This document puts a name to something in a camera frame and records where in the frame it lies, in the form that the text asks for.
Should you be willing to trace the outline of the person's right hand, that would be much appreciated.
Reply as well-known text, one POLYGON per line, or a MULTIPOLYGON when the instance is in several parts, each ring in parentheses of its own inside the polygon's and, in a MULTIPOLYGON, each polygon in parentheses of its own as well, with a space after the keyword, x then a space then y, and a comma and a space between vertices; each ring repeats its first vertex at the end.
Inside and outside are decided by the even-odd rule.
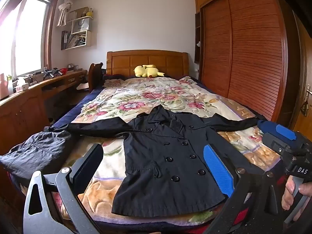
MULTIPOLYGON (((296 185, 293 181, 293 176, 289 176, 285 185, 285 192, 282 196, 281 205, 284 210, 289 210, 290 207, 293 204, 294 200, 294 190, 296 188, 296 185)), ((303 183, 299 186, 298 192, 302 195, 306 195, 309 198, 311 198, 311 192, 312 192, 312 185, 311 182, 303 183)))

